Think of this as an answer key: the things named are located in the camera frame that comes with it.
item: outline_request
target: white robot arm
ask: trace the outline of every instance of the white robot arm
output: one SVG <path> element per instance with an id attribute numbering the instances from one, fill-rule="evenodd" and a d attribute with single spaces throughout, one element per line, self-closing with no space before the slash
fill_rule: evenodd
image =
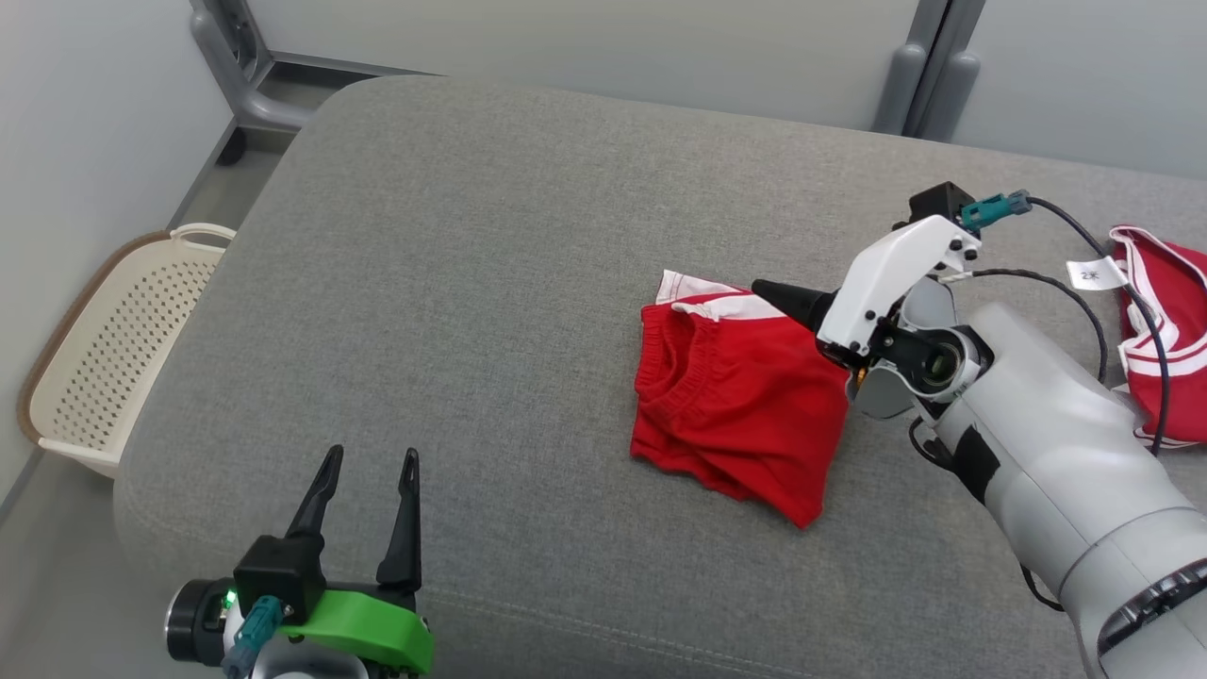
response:
<path id="1" fill-rule="evenodd" d="M 912 406 L 934 429 L 932 462 L 1056 596 L 1089 677 L 1207 677 L 1207 519 L 1135 439 L 1132 412 L 1048 336 L 997 303 L 956 322 L 927 274 L 979 247 L 928 216 L 861 252 L 835 293 L 752 288 L 851 371 L 858 410 Z"/>

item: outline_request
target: red and white garment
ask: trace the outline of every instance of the red and white garment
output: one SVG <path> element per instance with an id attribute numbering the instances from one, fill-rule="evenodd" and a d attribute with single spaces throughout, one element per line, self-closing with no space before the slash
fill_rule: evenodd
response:
<path id="1" fill-rule="evenodd" d="M 747 289 L 666 270 L 641 309 L 631 453 L 804 528 L 822 511 L 846 373 Z"/>
<path id="2" fill-rule="evenodd" d="M 1135 226 L 1110 229 L 1115 263 L 1149 306 L 1170 370 L 1164 447 L 1207 443 L 1207 254 L 1164 242 Z M 1148 416 L 1136 437 L 1153 441 L 1161 403 L 1161 369 L 1153 336 L 1136 306 L 1121 294 L 1124 343 L 1119 353 L 1132 399 Z"/>

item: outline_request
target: black tape patch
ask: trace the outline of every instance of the black tape patch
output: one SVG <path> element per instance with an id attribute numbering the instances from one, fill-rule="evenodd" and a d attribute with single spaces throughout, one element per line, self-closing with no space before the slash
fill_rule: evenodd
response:
<path id="1" fill-rule="evenodd" d="M 985 488 L 1002 467 L 1002 463 L 997 462 L 997 456 L 990 450 L 985 439 L 981 439 L 980 433 L 969 427 L 960 438 L 951 458 L 951 472 L 960 478 L 976 502 L 984 505 Z"/>

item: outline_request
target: cable label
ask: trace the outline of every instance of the cable label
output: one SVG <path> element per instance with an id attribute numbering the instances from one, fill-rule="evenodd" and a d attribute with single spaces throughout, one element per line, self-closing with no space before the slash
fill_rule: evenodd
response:
<path id="1" fill-rule="evenodd" d="M 1110 257 L 1092 262 L 1065 262 L 1068 279 L 1078 289 L 1114 289 L 1127 285 L 1127 276 Z"/>

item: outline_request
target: caster wheel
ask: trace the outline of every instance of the caster wheel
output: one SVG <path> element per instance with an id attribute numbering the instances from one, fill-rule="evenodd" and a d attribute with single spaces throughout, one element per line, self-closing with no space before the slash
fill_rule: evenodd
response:
<path id="1" fill-rule="evenodd" d="M 227 139 L 227 145 L 222 147 L 222 152 L 218 153 L 217 164 L 223 168 L 233 165 L 243 158 L 243 153 L 246 150 L 247 133 L 241 127 L 237 127 L 231 139 Z"/>

